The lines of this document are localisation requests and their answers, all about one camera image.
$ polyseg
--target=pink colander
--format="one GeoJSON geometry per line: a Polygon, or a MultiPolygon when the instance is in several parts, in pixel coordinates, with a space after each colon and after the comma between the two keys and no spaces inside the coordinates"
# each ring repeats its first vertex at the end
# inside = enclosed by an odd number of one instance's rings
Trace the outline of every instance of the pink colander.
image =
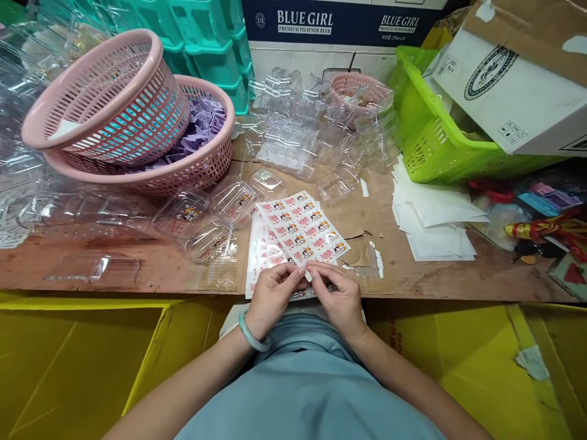
{"type": "Polygon", "coordinates": [[[136,29],[99,44],[53,81],[26,116],[22,138],[44,152],[143,165],[175,145],[189,114],[161,40],[136,29]]]}
{"type": "Polygon", "coordinates": [[[226,111],[226,122],[220,132],[195,153],[170,165],[133,174],[123,174],[120,166],[64,150],[44,152],[47,162],[61,174],[81,182],[127,186],[153,196],[171,197],[183,185],[206,188],[222,177],[231,164],[234,105],[222,89],[208,81],[185,75],[175,75],[175,80],[187,99],[202,96],[222,103],[226,111]]]}
{"type": "MultiPolygon", "coordinates": [[[[377,81],[375,78],[371,78],[370,76],[356,72],[340,73],[338,75],[335,75],[330,80],[330,83],[332,84],[332,93],[330,93],[330,103],[338,103],[341,106],[346,107],[350,107],[350,104],[346,102],[343,98],[344,90],[354,90],[354,92],[356,92],[358,88],[361,86],[368,86],[370,84],[379,86],[370,87],[368,89],[365,89],[364,91],[364,93],[369,93],[369,95],[365,97],[373,103],[381,102],[381,100],[389,94],[389,89],[385,86],[384,83],[377,81]]],[[[362,107],[355,107],[353,111],[353,118],[350,121],[351,128],[354,128],[353,123],[356,118],[365,115],[369,112],[367,108],[362,107]]]]}

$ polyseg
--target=stack of plastic containers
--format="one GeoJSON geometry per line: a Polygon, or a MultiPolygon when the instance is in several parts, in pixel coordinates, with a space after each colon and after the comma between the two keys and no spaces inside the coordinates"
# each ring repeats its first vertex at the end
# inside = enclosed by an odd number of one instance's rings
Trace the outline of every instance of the stack of plastic containers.
{"type": "MultiPolygon", "coordinates": [[[[65,1],[74,2],[99,21],[104,19],[95,17],[96,11],[121,18],[130,12],[135,19],[130,26],[148,28],[161,38],[163,57],[173,73],[216,84],[230,96],[237,114],[247,113],[253,62],[240,0],[65,1]]],[[[121,21],[114,23],[113,31],[129,23],[121,21]]]]}

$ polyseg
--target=wrist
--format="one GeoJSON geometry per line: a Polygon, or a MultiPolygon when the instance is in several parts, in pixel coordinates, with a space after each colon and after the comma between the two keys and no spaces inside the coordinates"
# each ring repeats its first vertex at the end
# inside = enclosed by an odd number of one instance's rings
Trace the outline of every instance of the wrist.
{"type": "Polygon", "coordinates": [[[249,330],[255,339],[259,342],[263,342],[271,329],[273,329],[273,325],[270,324],[267,320],[258,318],[254,313],[250,312],[245,315],[245,323],[246,326],[249,327],[249,330]]]}
{"type": "Polygon", "coordinates": [[[351,348],[353,348],[358,347],[367,339],[371,329],[363,320],[361,320],[361,323],[353,328],[352,331],[339,332],[345,342],[349,344],[351,348]]]}

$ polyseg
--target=finger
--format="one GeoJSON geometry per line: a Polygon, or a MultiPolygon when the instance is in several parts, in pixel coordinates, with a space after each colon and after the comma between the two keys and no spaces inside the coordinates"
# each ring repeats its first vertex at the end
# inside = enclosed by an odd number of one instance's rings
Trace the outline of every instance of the finger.
{"type": "Polygon", "coordinates": [[[306,269],[298,268],[296,271],[290,273],[289,277],[281,283],[281,289],[288,292],[288,295],[291,295],[296,290],[296,286],[301,282],[301,279],[304,278],[305,274],[306,269]]]}
{"type": "Polygon", "coordinates": [[[329,300],[331,293],[326,288],[322,276],[320,276],[320,273],[316,269],[312,269],[310,274],[312,275],[312,287],[314,287],[316,296],[324,304],[325,301],[329,300]]]}
{"type": "Polygon", "coordinates": [[[322,265],[312,266],[310,273],[313,274],[314,272],[318,272],[323,277],[328,278],[330,281],[336,284],[339,290],[345,285],[347,281],[351,281],[351,279],[346,274],[340,272],[333,265],[328,265],[328,267],[324,267],[322,265]]]}
{"type": "Polygon", "coordinates": [[[266,270],[268,275],[279,283],[282,278],[294,273],[297,269],[299,269],[299,267],[291,263],[281,263],[266,270]]]}
{"type": "Polygon", "coordinates": [[[344,275],[344,272],[338,266],[334,266],[329,263],[313,260],[313,261],[308,261],[306,263],[306,266],[307,265],[309,265],[310,267],[324,267],[324,268],[328,268],[328,269],[334,269],[344,275]]]}
{"type": "Polygon", "coordinates": [[[294,292],[297,290],[306,290],[308,287],[310,287],[310,283],[305,279],[302,279],[301,282],[299,282],[298,285],[295,287],[294,292]]]}

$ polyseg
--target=light blue shirt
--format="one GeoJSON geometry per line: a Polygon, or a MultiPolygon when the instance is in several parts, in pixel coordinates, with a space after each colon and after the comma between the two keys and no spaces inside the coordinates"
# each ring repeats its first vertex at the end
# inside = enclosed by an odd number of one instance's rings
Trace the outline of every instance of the light blue shirt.
{"type": "Polygon", "coordinates": [[[444,439],[357,363],[323,319],[287,315],[271,339],[271,350],[259,353],[255,366],[216,394],[176,440],[444,439]]]}

